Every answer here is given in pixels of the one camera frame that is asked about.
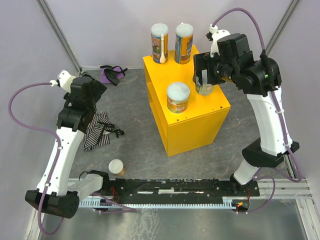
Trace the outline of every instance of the white wall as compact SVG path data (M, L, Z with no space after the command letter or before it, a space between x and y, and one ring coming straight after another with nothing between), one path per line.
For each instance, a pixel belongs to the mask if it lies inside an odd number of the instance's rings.
M82 67L100 65L142 66L151 54L151 26L169 27L169 49L174 49L175 29L181 22L194 28L193 41L201 52L210 51L205 34L225 11L242 7L261 27L265 44L290 0L47 0L59 26ZM261 53L258 35L244 13L231 13L220 28L245 33L255 56Z
M319 9L320 1L301 1L270 56L280 67L287 126L320 213Z
M23 239L32 207L27 190L36 189L54 139L24 129L8 114L8 101L19 88L56 79L62 68L76 71L63 52L36 1L0 1L0 239ZM13 102L22 122L55 130L64 91L50 86L29 89Z

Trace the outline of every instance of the gray floor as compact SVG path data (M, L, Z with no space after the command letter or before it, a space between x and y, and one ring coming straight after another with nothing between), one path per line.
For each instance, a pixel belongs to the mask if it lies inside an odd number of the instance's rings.
M251 200L255 208L261 200ZM59 218L49 215L52 232ZM217 209L139 209L138 213L99 215L80 208L53 237L39 240L307 240L296 201L273 200L248 215Z
M98 71L89 73L100 77ZM89 152L84 152L81 145L70 177L77 178L89 170L108 172L109 162L121 159L126 168L124 178L229 178L243 160L242 149L259 137L246 95L234 84L222 84L231 109L213 144L167 157L148 103L145 81L143 69L130 69L118 86L108 85L97 110L107 112L108 119L125 135L116 138L112 134L109 145ZM286 169L284 163L279 167ZM271 169L264 169L262 174L268 172L280 178Z

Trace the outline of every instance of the metal corner post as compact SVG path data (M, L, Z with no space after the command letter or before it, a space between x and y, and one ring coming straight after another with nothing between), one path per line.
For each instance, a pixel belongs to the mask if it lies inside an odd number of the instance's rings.
M35 0L41 11L43 12L45 18L47 19L48 23L50 24L54 34L56 35L58 41L60 42L63 50L65 51L65 53L67 54L67 56L69 57L72 65L75 67L75 69L78 71L78 73L81 72L81 66L79 65L75 55L73 54L66 37L64 36L63 32L61 31L60 27L57 24L57 21L53 15L53 13L50 10L50 7L47 3L46 0Z
M265 53L269 55L273 50L274 46L276 45L279 37L281 36L282 32L284 31L287 23L289 22L291 16L293 15L294 11L296 10L300 0L291 0L289 6L287 7L284 15L282 16L278 26L276 27L275 31L273 32L266 48Z

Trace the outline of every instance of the yellow cabinet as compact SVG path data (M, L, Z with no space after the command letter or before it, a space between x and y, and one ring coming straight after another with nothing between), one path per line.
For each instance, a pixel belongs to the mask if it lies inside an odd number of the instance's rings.
M201 96L193 82L193 55L187 64L175 62L175 51L168 52L168 61L155 63L145 56L144 72L149 104L168 157L211 144L224 122L230 103L218 85L208 96ZM167 107L167 88L174 82L183 82L190 88L188 107L183 113L173 113Z

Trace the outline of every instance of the shelf top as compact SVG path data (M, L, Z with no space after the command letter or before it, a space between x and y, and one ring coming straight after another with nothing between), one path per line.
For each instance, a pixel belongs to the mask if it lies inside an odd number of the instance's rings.
M196 46L193 45L190 61L186 64L176 63L175 50L168 52L168 61L164 64L154 62L152 56L143 58L145 71L147 70L151 79L151 82L147 82L148 88L154 87L168 125L230 108L230 103L219 85L215 85L213 92L208 96L197 93L193 82L193 55L198 53ZM188 107L183 113L173 113L167 107L167 88L174 82L183 82L190 88Z

